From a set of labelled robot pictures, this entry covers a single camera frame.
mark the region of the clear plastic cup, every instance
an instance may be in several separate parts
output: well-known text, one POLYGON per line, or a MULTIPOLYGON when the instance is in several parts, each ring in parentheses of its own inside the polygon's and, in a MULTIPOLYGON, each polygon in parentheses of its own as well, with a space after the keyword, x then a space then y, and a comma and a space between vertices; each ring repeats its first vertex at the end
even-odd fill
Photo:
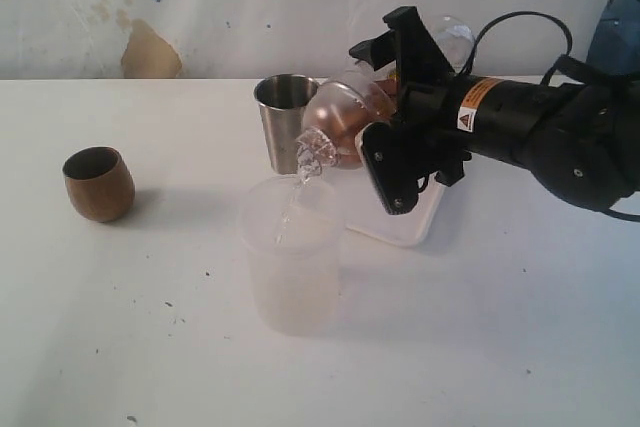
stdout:
POLYGON ((254 187, 239 228, 258 314, 274 330, 309 335, 338 304, 344 219, 331 185, 318 178, 297 185, 296 176, 283 176, 254 187))

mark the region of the metal cup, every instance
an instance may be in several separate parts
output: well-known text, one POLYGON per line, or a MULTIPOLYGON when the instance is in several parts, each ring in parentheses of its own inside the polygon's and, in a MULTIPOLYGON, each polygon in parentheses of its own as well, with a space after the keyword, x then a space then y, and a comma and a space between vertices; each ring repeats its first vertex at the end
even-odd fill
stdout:
POLYGON ((271 167, 278 174, 294 174, 298 168, 296 139, 302 133, 304 108, 319 84, 297 74, 267 77, 253 91, 260 116, 271 167))

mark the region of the white table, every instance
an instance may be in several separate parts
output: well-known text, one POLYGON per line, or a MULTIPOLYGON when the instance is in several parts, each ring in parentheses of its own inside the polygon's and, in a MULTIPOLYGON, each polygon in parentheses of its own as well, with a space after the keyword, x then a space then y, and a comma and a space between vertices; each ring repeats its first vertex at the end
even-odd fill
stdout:
POLYGON ((235 225, 271 175, 254 84, 0 83, 0 425, 640 425, 640 227, 488 159, 421 247, 345 236, 328 332, 265 327, 235 225), (138 189, 115 225, 62 182, 102 144, 138 189))

